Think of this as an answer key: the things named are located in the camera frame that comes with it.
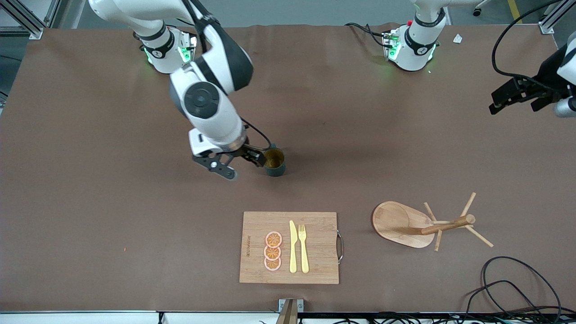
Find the wooden mug tree stand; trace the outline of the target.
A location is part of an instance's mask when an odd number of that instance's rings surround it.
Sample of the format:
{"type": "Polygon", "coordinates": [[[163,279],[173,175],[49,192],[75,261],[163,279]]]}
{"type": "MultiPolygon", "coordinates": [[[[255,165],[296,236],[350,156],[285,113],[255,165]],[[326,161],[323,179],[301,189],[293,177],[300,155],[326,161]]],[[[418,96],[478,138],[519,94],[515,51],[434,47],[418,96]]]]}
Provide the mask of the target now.
{"type": "Polygon", "coordinates": [[[395,201],[383,202],[372,212],[372,227],[381,238],[408,248],[427,248],[433,244],[434,251],[438,252],[444,233],[456,229],[467,230],[493,248],[494,244],[475,230],[475,216],[469,214],[476,196],[477,193],[471,193],[459,217],[453,220],[439,220],[427,202],[425,212],[395,201]]]}

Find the grey metal bracket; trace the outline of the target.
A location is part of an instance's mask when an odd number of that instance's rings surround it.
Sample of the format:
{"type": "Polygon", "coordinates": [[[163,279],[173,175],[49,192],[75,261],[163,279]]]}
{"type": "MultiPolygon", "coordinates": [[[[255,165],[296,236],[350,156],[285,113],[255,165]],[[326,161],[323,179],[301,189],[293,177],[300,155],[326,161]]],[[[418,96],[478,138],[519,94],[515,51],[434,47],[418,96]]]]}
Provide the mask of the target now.
{"type": "Polygon", "coordinates": [[[304,312],[304,299],[279,299],[278,312],[276,324],[298,324],[298,316],[304,312]]]}

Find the wooden cutting board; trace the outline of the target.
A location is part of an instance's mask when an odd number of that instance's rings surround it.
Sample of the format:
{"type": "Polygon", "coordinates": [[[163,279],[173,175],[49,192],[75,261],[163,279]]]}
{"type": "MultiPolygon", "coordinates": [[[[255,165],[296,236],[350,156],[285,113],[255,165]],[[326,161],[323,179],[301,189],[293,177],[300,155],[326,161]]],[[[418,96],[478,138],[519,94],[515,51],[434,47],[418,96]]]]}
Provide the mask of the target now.
{"type": "Polygon", "coordinates": [[[337,213],[246,211],[239,260],[239,281],[251,284],[338,284],[340,254],[337,251],[337,213]],[[289,271],[289,221],[306,228],[309,273],[301,270],[301,244],[296,244],[297,272],[289,271]],[[265,236],[276,230],[282,234],[282,266],[277,271],[265,268],[265,236]]]}

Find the dark teal cup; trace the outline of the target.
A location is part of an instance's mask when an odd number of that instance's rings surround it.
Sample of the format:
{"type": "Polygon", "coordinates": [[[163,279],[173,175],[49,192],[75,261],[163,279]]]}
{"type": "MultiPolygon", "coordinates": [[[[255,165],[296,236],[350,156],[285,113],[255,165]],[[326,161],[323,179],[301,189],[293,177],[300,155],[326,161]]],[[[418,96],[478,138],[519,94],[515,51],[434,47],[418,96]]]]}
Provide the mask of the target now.
{"type": "Polygon", "coordinates": [[[286,171],[284,152],[274,143],[265,151],[265,172],[270,177],[280,177],[286,171]]]}

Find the aluminium frame profile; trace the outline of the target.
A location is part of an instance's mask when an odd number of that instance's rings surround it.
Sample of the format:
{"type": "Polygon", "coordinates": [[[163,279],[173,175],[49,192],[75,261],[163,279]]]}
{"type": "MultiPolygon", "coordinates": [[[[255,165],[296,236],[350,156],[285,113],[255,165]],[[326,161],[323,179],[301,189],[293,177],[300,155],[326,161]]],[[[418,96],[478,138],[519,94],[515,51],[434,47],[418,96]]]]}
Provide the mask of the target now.
{"type": "Polygon", "coordinates": [[[539,19],[538,25],[541,33],[554,34],[554,25],[565,15],[571,0],[560,0],[555,4],[549,5],[539,19]]]}
{"type": "Polygon", "coordinates": [[[55,27],[63,0],[0,0],[0,36],[27,36],[39,40],[55,27]]]}

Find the yellow plastic knife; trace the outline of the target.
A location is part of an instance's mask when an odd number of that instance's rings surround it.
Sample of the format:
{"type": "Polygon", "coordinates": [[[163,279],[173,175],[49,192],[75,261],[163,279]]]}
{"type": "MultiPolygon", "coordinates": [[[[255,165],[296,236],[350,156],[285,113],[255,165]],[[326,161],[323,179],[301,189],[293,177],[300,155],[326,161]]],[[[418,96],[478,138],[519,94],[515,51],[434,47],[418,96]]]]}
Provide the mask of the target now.
{"type": "Polygon", "coordinates": [[[289,271],[294,274],[297,272],[297,257],[296,257],[296,244],[298,242],[298,232],[296,229],[296,224],[293,220],[289,221],[290,227],[290,261],[289,261],[289,271]]]}

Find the yellow plastic fork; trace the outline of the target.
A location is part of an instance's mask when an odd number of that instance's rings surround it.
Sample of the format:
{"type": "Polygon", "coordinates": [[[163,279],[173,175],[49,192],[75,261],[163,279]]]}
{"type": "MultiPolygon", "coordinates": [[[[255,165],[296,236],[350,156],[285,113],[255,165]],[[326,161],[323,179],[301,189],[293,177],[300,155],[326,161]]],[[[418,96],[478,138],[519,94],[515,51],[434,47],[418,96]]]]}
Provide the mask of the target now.
{"type": "Polygon", "coordinates": [[[301,270],[303,273],[308,274],[310,271],[309,261],[308,261],[308,251],[306,248],[306,228],[304,224],[298,225],[298,239],[301,244],[301,270]]]}

